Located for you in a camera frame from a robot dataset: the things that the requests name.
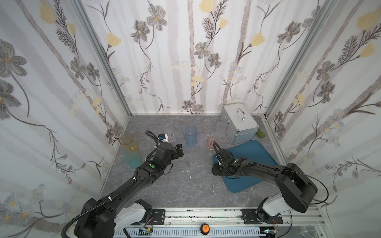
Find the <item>teal plastic tray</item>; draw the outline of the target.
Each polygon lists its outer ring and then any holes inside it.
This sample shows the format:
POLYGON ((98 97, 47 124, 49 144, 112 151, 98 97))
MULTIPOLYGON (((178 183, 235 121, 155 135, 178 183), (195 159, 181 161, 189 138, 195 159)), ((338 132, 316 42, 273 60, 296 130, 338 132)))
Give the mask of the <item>teal plastic tray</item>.
MULTIPOLYGON (((266 149, 256 140, 229 148, 227 149, 227 152, 234 157, 234 165, 242 159, 246 159, 246 161, 243 162, 244 169, 248 169, 250 166, 259 164, 265 166, 278 165, 266 149)), ((230 192, 237 193, 262 181, 257 177, 245 176, 243 171, 244 170, 240 170, 236 175, 232 176, 229 174, 222 175, 222 179, 230 192)))

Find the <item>blue plastic tumbler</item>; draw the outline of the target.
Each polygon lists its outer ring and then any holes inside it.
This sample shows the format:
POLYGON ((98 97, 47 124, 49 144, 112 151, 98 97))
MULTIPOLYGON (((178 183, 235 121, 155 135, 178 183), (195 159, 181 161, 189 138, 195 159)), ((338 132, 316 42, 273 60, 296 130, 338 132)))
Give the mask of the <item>blue plastic tumbler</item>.
POLYGON ((194 126, 187 126, 184 130, 184 134, 187 146, 195 146, 197 143, 197 128, 194 126))

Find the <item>yellow plastic tumbler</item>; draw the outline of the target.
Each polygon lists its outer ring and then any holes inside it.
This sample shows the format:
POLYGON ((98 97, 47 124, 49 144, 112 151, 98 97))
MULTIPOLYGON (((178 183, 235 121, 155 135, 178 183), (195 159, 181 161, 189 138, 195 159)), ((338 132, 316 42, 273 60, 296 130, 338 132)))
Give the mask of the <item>yellow plastic tumbler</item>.
POLYGON ((127 151, 135 151, 138 152, 138 146, 136 144, 136 141, 134 139, 134 136, 131 134, 124 134, 119 139, 119 144, 127 151))

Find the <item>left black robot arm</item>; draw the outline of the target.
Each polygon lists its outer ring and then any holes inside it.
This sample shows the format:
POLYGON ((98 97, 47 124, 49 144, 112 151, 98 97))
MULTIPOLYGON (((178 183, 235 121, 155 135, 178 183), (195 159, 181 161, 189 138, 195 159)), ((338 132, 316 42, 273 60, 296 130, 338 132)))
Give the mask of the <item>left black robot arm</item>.
POLYGON ((116 232, 117 215, 127 201, 136 193, 149 187, 159 179, 166 168, 183 157, 183 146, 163 142, 156 147, 153 159, 145 161, 128 181, 107 196, 88 200, 79 215, 71 219, 62 229, 61 237, 67 238, 69 227, 75 224, 74 235, 78 238, 111 238, 116 232))

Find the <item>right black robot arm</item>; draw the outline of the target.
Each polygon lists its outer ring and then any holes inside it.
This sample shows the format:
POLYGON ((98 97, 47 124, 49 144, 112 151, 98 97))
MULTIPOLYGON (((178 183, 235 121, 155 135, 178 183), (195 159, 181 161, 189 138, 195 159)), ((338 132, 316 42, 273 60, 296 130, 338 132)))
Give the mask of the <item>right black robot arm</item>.
POLYGON ((239 152, 239 147, 222 149, 216 142, 212 173, 223 178, 231 192, 238 192, 260 181, 276 185, 278 195, 266 197, 252 212, 243 212, 246 223, 268 224, 282 212, 307 212, 313 205, 318 188, 317 179, 305 174, 296 164, 285 166, 261 164, 259 159, 248 158, 249 151, 239 152))

